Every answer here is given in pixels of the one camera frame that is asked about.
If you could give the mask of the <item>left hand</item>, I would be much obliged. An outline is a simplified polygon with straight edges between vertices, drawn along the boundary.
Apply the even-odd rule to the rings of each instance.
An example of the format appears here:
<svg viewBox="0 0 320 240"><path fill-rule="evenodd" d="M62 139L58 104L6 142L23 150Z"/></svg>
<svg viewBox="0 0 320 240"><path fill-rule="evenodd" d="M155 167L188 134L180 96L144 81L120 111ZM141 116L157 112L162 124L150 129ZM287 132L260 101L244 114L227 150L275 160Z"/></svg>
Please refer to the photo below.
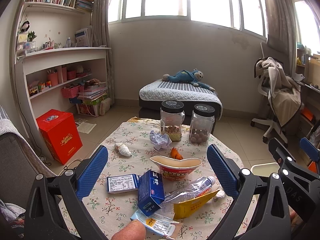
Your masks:
<svg viewBox="0 0 320 240"><path fill-rule="evenodd" d="M132 220L125 228L112 236L112 240L144 240L146 237L145 226L137 219Z"/></svg>

